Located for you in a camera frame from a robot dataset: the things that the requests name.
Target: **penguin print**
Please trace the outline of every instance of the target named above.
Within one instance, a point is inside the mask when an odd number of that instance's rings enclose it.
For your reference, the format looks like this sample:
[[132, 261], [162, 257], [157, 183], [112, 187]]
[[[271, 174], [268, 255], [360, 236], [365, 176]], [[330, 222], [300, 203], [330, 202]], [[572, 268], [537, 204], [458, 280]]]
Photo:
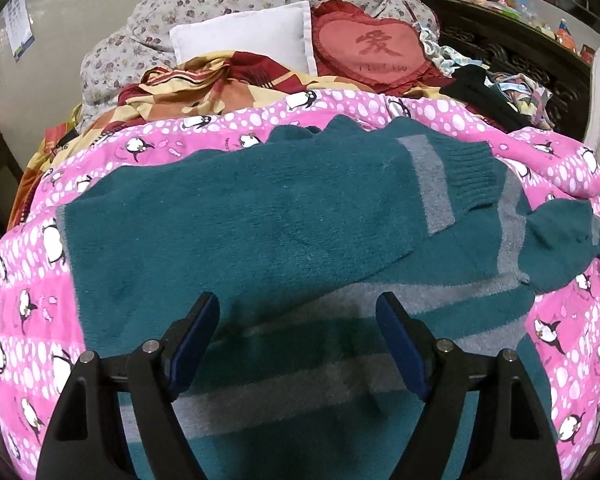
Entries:
[[53, 354], [51, 359], [54, 370], [54, 386], [58, 391], [58, 395], [60, 395], [69, 379], [69, 375], [71, 375], [71, 370], [74, 369], [74, 365], [69, 358], [69, 354], [64, 350], [62, 350], [62, 355]]
[[4, 373], [4, 369], [7, 367], [7, 354], [4, 353], [2, 343], [0, 343], [0, 375]]
[[314, 90], [308, 90], [298, 94], [291, 94], [285, 97], [286, 106], [289, 110], [294, 110], [295, 108], [300, 108], [302, 106], [305, 110], [307, 110], [316, 102], [317, 99], [318, 93]]
[[507, 164], [514, 169], [520, 179], [529, 176], [529, 168], [526, 164], [522, 164], [522, 162], [518, 162], [517, 160], [512, 160], [510, 158], [503, 158], [502, 160], [505, 160]]
[[44, 423], [38, 418], [36, 410], [33, 409], [33, 406], [27, 399], [22, 399], [21, 404], [24, 419], [27, 421], [29, 427], [33, 430], [33, 433], [36, 435], [36, 440], [40, 444], [40, 431], [42, 430]]
[[260, 144], [260, 139], [258, 137], [252, 135], [240, 136], [240, 145], [243, 148], [250, 148], [251, 146], [255, 146], [256, 144]]
[[554, 321], [553, 323], [545, 323], [539, 317], [534, 321], [534, 329], [536, 330], [536, 336], [543, 343], [554, 347], [558, 352], [564, 355], [560, 340], [558, 339], [558, 333], [556, 329], [560, 325], [560, 321]]
[[23, 290], [20, 293], [20, 303], [18, 304], [18, 312], [20, 314], [20, 328], [24, 334], [24, 322], [29, 319], [31, 312], [37, 310], [38, 307], [31, 303], [31, 296], [28, 290]]
[[2, 259], [1, 254], [0, 254], [0, 278], [4, 282], [7, 280], [7, 265], [4, 263], [4, 259]]
[[92, 179], [93, 178], [91, 177], [91, 175], [79, 176], [75, 180], [75, 188], [77, 189], [78, 193], [84, 193], [89, 187], [89, 184], [91, 183]]
[[126, 150], [134, 156], [134, 160], [138, 161], [138, 153], [143, 153], [147, 148], [153, 148], [152, 144], [144, 142], [140, 137], [132, 137], [126, 142]]
[[195, 117], [185, 117], [182, 120], [182, 129], [188, 130], [189, 128], [195, 128], [199, 130], [207, 124], [210, 124], [214, 118], [209, 115], [196, 115]]
[[534, 148], [540, 152], [548, 153], [549, 155], [555, 155], [554, 149], [551, 147], [551, 142], [547, 141], [544, 144], [534, 144]]
[[582, 426], [583, 416], [584, 413], [581, 416], [574, 415], [573, 413], [567, 416], [560, 425], [560, 430], [558, 431], [558, 440], [561, 442], [571, 442], [572, 444], [575, 444], [574, 439], [580, 431], [580, 427]]
[[587, 276], [586, 274], [578, 274], [576, 276], [576, 286], [579, 290], [585, 290], [591, 297], [593, 297], [593, 294], [591, 293], [590, 278], [591, 276]]
[[55, 263], [58, 260], [64, 261], [64, 247], [60, 239], [60, 231], [56, 225], [56, 219], [53, 223], [42, 228], [42, 244], [45, 247], [46, 260], [49, 264]]
[[9, 444], [9, 451], [11, 452], [11, 456], [13, 456], [16, 460], [21, 459], [20, 450], [18, 446], [16, 446], [11, 433], [7, 433], [7, 443]]
[[400, 100], [393, 101], [391, 99], [388, 99], [386, 102], [386, 108], [389, 111], [389, 115], [391, 115], [391, 117], [411, 118], [411, 111], [409, 110], [407, 105]]
[[582, 146], [578, 149], [578, 155], [580, 155], [583, 158], [591, 174], [595, 173], [598, 170], [598, 162], [596, 160], [596, 155], [594, 155], [594, 153], [589, 148], [587, 148], [586, 146]]

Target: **patterned fabric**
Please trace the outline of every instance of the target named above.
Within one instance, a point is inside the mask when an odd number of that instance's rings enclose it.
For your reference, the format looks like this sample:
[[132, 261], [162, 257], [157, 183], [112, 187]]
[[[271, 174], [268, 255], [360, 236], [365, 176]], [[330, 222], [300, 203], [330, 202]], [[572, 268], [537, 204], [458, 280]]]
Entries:
[[[84, 119], [83, 132], [105, 111], [116, 105], [120, 90], [139, 81], [155, 66], [175, 67], [169, 30], [183, 23], [197, 23], [244, 10], [260, 10], [301, 0], [144, 0], [138, 4], [126, 26], [96, 45], [84, 57], [80, 69]], [[326, 0], [308, 0], [317, 6]], [[355, 4], [375, 18], [397, 18], [412, 22], [405, 0], [343, 0]], [[427, 23], [432, 11], [418, 0], [410, 0], [413, 14]]]
[[[451, 100], [389, 98], [349, 89], [318, 90], [312, 99], [303, 92], [267, 107], [205, 118], [202, 123], [198, 118], [180, 118], [133, 126], [75, 153], [44, 176], [27, 222], [0, 241], [0, 423], [13, 462], [25, 480], [35, 475], [46, 426], [34, 429], [24, 422], [22, 400], [27, 399], [47, 424], [71, 363], [84, 351], [71, 274], [61, 258], [49, 262], [45, 239], [48, 243], [54, 240], [53, 218], [58, 206], [116, 168], [168, 164], [206, 148], [239, 150], [266, 139], [278, 124], [324, 127], [335, 114], [345, 114], [365, 130], [373, 130], [395, 116], [410, 115], [447, 135], [469, 142], [486, 140], [494, 153], [508, 153], [507, 163], [515, 168], [532, 208], [554, 197], [573, 198], [583, 196], [586, 189], [600, 189], [600, 171], [594, 168], [591, 172], [589, 157], [583, 155], [586, 151], [579, 142], [532, 128], [507, 136]], [[549, 144], [556, 149], [561, 157], [558, 162], [558, 157], [538, 148], [538, 139], [544, 139], [545, 147]], [[571, 180], [579, 183], [577, 188], [573, 186], [573, 196]], [[557, 187], [563, 183], [566, 192]], [[589, 200], [600, 216], [600, 197]], [[567, 304], [563, 311], [563, 300], [573, 294], [577, 294], [578, 303]], [[539, 339], [542, 330], [536, 329], [536, 318], [549, 325], [562, 320], [555, 331], [564, 355], [556, 345]], [[595, 420], [600, 397], [600, 262], [592, 263], [584, 272], [584, 280], [579, 278], [561, 291], [538, 297], [526, 327], [555, 390], [552, 419], [557, 430], [565, 420], [573, 420], [568, 418], [570, 410], [581, 416], [582, 407], [587, 407], [574, 444], [571, 440], [558, 443], [566, 474], [592, 438], [590, 423]], [[577, 389], [580, 397], [576, 402], [572, 396]], [[563, 437], [570, 435], [563, 431]]]

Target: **wall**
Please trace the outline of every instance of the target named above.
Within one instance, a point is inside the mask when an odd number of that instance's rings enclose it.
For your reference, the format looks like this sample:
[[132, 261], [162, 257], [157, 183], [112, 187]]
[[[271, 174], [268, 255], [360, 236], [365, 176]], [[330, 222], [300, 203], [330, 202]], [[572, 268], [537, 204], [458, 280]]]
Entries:
[[141, 0], [26, 0], [35, 42], [14, 62], [0, 18], [0, 130], [24, 167], [44, 129], [80, 101], [79, 70], [93, 45]]

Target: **heart-shaped pillow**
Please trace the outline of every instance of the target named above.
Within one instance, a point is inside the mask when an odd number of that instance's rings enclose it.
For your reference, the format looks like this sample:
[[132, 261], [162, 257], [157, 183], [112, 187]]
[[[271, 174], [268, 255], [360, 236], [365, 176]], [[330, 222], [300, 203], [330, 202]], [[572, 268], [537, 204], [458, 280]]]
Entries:
[[417, 32], [407, 22], [366, 14], [330, 12], [314, 21], [314, 47], [335, 73], [385, 89], [415, 81], [426, 72]]

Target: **black cloth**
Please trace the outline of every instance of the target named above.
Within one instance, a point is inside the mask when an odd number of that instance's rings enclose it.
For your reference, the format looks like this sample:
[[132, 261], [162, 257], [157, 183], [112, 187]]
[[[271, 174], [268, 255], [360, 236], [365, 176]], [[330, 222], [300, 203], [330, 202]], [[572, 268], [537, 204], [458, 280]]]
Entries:
[[440, 89], [442, 95], [472, 105], [480, 115], [496, 121], [505, 133], [533, 126], [529, 119], [514, 110], [504, 95], [484, 85], [487, 71], [481, 66], [465, 65], [456, 68], [454, 80]]

